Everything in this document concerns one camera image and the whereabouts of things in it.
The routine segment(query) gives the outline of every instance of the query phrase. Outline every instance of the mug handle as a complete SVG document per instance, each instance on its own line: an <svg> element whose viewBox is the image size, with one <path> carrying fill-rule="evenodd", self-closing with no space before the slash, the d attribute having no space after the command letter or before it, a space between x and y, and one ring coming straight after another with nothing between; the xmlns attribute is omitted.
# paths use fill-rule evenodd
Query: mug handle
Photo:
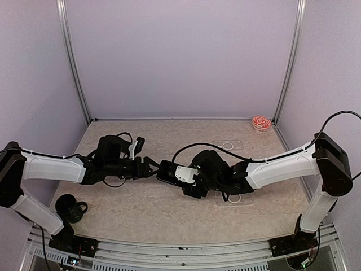
<svg viewBox="0 0 361 271"><path fill-rule="evenodd" d="M79 206L81 206L81 205L85 206L85 209L82 210L83 213L86 213L86 211L88 211L88 204L86 202L78 202L78 205Z"/></svg>

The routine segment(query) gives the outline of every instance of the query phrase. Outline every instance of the beige marbled surface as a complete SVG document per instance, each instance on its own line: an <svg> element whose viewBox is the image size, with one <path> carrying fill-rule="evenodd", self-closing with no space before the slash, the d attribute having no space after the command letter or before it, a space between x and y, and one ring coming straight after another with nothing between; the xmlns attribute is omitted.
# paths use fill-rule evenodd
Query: beige marbled surface
<svg viewBox="0 0 361 271"><path fill-rule="evenodd" d="M77 152L86 155L101 136L130 132L144 137L142 156L154 161L170 160L176 150L194 142L222 145L232 142L235 153L256 158L283 152L273 130L256 133L248 121L157 120L93 122ZM177 162L188 165L202 147L181 153ZM229 165L237 159L221 154ZM116 178L108 180L118 184ZM289 234L307 199L298 179L275 183L252 194L251 205L216 205L215 196L194 199L184 196L181 188L156 181L155 177L132 181L112 189L103 183L93 186L60 183L56 199L65 193L86 201L88 212L73 224L75 232L95 238L118 241L192 244L244 241Z"/></svg>

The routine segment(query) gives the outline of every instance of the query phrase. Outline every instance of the white wall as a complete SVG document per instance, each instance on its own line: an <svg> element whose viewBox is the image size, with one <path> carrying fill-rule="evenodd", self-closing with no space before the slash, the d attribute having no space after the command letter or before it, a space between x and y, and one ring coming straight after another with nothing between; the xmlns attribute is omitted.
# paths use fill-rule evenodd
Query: white wall
<svg viewBox="0 0 361 271"><path fill-rule="evenodd" d="M361 5L357 0L307 0L300 50L280 129L291 147L313 139L324 120L339 110L361 113ZM361 171L361 121L339 116L326 127L348 154L353 176ZM314 189L315 180L309 179ZM341 198L333 221L350 270L361 270L361 179Z"/></svg>
<svg viewBox="0 0 361 271"><path fill-rule="evenodd" d="M297 0L67 1L93 117L272 117Z"/></svg>
<svg viewBox="0 0 361 271"><path fill-rule="evenodd" d="M85 130L56 1L0 1L0 148L70 154ZM24 184L49 204L57 182ZM31 224L0 208L0 270L16 270Z"/></svg>

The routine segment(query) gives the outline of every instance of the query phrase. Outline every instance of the red bowl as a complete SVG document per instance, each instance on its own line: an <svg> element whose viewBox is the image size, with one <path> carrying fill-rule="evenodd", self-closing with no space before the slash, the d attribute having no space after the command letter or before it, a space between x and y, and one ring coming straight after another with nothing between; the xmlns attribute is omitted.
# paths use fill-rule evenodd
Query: red bowl
<svg viewBox="0 0 361 271"><path fill-rule="evenodd" d="M271 121L263 116L255 116L252 118L252 125L255 128L256 132L264 132L269 127L271 127Z"/></svg>

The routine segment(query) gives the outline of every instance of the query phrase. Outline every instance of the black mug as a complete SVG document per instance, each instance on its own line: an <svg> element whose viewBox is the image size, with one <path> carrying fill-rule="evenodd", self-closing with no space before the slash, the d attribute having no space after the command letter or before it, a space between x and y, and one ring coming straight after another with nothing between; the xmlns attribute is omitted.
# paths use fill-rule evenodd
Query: black mug
<svg viewBox="0 0 361 271"><path fill-rule="evenodd" d="M56 201L55 209L62 219L67 220L69 223L77 223L88 210L88 204L86 202L77 202L71 194L64 194Z"/></svg>

